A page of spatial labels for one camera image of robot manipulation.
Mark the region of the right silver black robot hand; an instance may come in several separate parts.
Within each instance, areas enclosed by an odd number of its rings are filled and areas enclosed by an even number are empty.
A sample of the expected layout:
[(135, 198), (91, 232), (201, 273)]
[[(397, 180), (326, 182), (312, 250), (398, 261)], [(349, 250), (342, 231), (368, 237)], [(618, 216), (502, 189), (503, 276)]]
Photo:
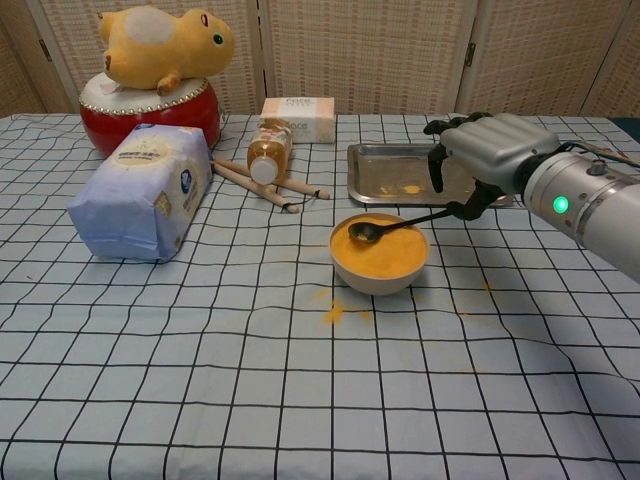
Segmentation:
[(558, 136), (522, 117), (475, 112), (467, 117), (432, 120), (424, 127), (437, 135), (438, 144), (428, 153), (428, 167), (435, 192), (444, 189), (442, 164), (452, 160), (475, 181), (464, 204), (451, 201), (440, 216), (475, 220), (497, 199), (523, 191), (524, 171), (560, 148)]

